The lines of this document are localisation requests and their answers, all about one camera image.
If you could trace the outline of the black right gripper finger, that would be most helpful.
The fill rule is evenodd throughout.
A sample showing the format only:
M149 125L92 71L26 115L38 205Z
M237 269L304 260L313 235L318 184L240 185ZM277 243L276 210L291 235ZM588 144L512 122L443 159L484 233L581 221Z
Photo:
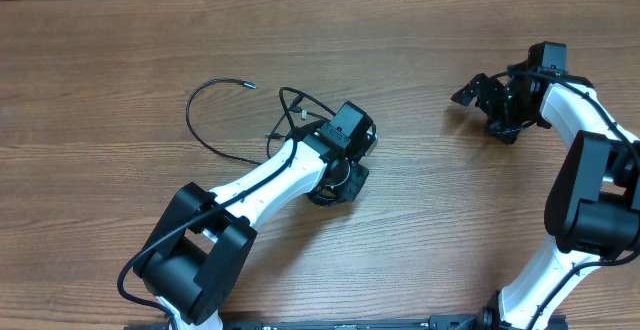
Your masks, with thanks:
M485 127L487 134L507 145L514 144L521 131L522 128L519 126L505 127L499 121L488 121Z
M486 74L477 74L463 88L455 92L451 100L465 107L476 100L476 107L488 108L491 104L489 97L491 84L492 80Z

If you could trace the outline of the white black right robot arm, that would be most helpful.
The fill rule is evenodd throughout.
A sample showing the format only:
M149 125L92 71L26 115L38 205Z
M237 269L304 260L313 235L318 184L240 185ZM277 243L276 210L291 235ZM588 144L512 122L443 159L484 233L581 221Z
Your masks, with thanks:
M552 67L476 75L453 102L475 104L510 143L532 125L554 129L568 153L547 197L547 235L513 282L474 319L478 329L565 329L555 311L591 273L639 256L639 139L599 102L593 84Z

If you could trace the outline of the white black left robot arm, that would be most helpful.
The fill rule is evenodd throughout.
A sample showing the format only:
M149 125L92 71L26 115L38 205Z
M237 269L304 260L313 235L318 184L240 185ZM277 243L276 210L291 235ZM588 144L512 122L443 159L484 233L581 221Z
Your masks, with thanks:
M369 175L360 161L377 141L372 118L345 102L330 118L292 126L281 149L243 177L172 197L122 269L120 295L162 311L167 329L219 329L258 228L299 196L319 206L353 201Z

